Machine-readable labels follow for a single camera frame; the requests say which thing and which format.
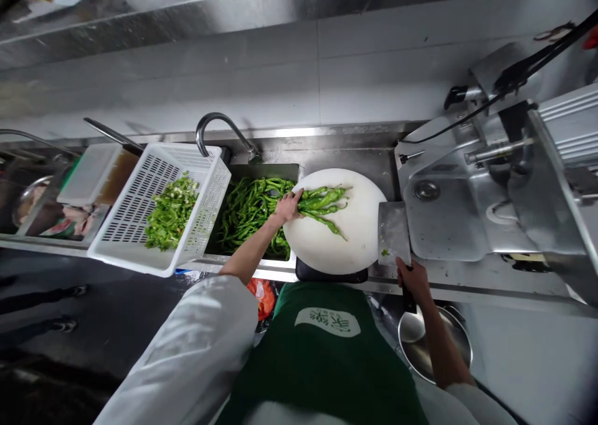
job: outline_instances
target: white plastic basket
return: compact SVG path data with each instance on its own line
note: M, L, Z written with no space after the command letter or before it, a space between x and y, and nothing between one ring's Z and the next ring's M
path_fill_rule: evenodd
M230 171L220 158L222 150L207 146L203 157L197 145L150 143L112 207L87 255L104 263L138 272L170 277L178 265L199 258L206 250ZM146 219L166 184L185 171L199 182L199 196L176 250L160 252L145 247Z

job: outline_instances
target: metal bucket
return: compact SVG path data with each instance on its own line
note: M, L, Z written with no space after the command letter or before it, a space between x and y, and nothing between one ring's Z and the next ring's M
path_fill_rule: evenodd
M465 327L446 309L438 307L438 311L457 346L461 358L463 358L468 368L471 367L473 360L472 344ZM403 314L399 321L398 332L401 352L403 352L411 368L423 379L436 384L434 372L432 372L428 342L425 338L424 318L419 309L418 314Z

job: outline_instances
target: person's left hand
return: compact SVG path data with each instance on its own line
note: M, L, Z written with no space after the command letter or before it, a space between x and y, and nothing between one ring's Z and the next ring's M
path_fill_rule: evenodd
M279 199L276 203L276 210L272 216L278 218L282 224L285 224L292 219L303 217L303 215L299 213L299 210L297 210L297 204L299 203L302 194L303 188L297 191L297 194L292 191L285 194L282 199Z

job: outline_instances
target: green pepper pile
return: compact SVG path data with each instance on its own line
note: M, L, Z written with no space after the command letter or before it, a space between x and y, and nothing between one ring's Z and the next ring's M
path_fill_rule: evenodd
M222 226L217 234L217 242L222 252L232 254L241 244L263 226L268 217L276 210L277 201L288 193L296 182L281 178L257 179L242 178L232 183L233 190L225 200L222 213ZM311 191L305 190L298 204L299 213L326 225L336 235L346 238L332 221L322 216L335 213L347 207L336 205L348 188L320 187ZM290 256L285 233L281 228L272 239L266 250L266 258L286 258Z
M289 192L296 181L269 178L251 180L242 178L233 185L232 191L226 196L224 212L222 213L222 227L218 232L217 242L222 246L225 254L232 254L257 229L263 226L268 217L276 210L276 203L282 199L284 193ZM266 258L283 258L287 260L291 248L280 229L266 250Z
M145 247L158 247L164 252L178 246L199 195L199 183L189 179L188 174L185 171L182 178L168 183L162 194L152 196L156 208L147 218Z

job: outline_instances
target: wall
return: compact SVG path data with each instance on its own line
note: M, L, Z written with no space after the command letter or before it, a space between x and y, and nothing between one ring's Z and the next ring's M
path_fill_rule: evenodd
M0 118L45 138L97 135L85 116L124 134L189 131L214 110L241 128L428 120L471 63L509 41L533 52L545 45L535 34L596 7L450 0L12 70L0 73ZM555 59L538 100L578 87L591 55Z
M530 425L589 423L598 391L598 320L460 305L472 374Z

